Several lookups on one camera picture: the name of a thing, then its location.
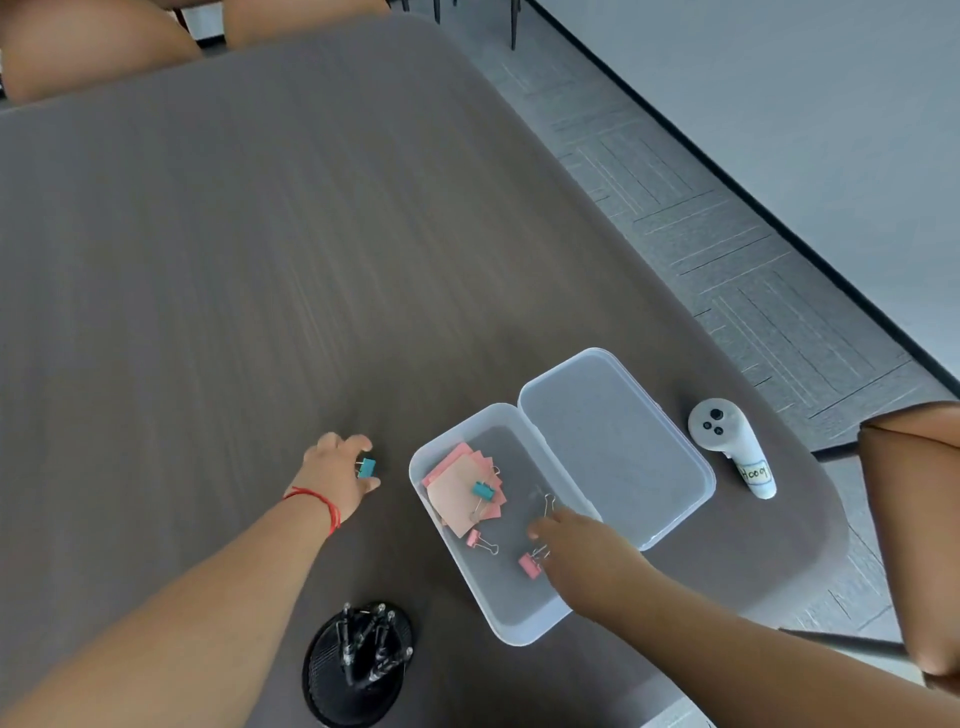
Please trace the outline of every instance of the floor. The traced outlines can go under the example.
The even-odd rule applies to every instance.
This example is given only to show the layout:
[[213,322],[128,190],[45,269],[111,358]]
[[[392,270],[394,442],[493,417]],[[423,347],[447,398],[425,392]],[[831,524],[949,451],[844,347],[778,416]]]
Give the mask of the floor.
[[[432,16],[432,0],[411,5]],[[533,8],[520,14],[512,52],[509,8],[444,0],[442,29],[808,447],[852,440],[877,412],[953,399]],[[186,18],[196,37],[222,32],[217,6]],[[823,596],[784,626],[898,640],[858,463],[828,471],[850,554]],[[685,700],[649,725],[709,723]]]

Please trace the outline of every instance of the finger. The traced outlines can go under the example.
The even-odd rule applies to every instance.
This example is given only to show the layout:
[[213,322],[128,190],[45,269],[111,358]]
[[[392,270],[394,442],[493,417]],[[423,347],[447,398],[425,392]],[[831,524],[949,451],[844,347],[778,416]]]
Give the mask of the finger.
[[361,452],[370,452],[373,449],[373,443],[367,435],[350,435],[339,449],[356,460]]
[[538,518],[527,526],[527,536],[531,540],[535,541],[536,539],[548,540],[551,535],[556,533],[557,529],[560,528],[560,524],[549,518]]
[[327,432],[326,435],[317,441],[317,452],[328,452],[336,449],[342,442],[343,440],[336,432]]
[[550,515],[553,516],[553,520],[557,523],[563,523],[565,521],[572,521],[575,519],[577,517],[577,512],[570,510],[565,505],[562,505],[558,508],[554,508],[553,513]]
[[380,487],[380,478],[378,477],[365,477],[357,481],[357,484],[360,486],[361,495],[365,496],[370,491],[375,491]]

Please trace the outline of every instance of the box lid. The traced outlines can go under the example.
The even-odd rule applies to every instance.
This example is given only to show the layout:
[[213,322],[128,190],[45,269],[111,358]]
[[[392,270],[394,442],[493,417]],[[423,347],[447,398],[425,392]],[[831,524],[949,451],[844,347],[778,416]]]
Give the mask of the box lid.
[[716,475],[613,354],[587,349],[517,405],[606,523],[650,548],[716,490]]

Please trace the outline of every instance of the clear plastic box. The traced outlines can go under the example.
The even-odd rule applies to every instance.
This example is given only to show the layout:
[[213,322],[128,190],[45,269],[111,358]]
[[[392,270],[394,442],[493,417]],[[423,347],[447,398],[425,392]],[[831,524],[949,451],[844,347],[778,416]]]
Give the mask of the clear plastic box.
[[[527,525],[544,496],[603,520],[649,548],[703,504],[716,477],[703,456],[613,354],[587,349],[520,390],[518,406],[492,404],[417,450],[410,481],[493,633],[532,643],[569,614],[545,576],[516,562],[531,549]],[[478,525],[496,556],[467,547],[440,523],[423,478],[459,443],[492,457],[507,503]]]

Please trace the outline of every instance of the gray wooden table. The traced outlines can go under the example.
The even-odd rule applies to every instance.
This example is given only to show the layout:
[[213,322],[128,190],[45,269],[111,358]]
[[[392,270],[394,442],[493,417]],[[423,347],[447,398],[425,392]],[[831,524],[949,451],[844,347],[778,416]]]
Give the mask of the gray wooden table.
[[321,554],[251,725],[314,724],[303,652],[374,597],[420,634],[384,725],[656,715],[676,689],[582,619],[500,643],[406,479],[419,445],[590,346],[680,424],[739,402],[777,474],[760,501],[711,455],[716,495],[658,567],[775,624],[842,559],[820,467],[426,22],[14,110],[0,160],[0,707],[237,535],[337,429],[370,433],[384,486]]

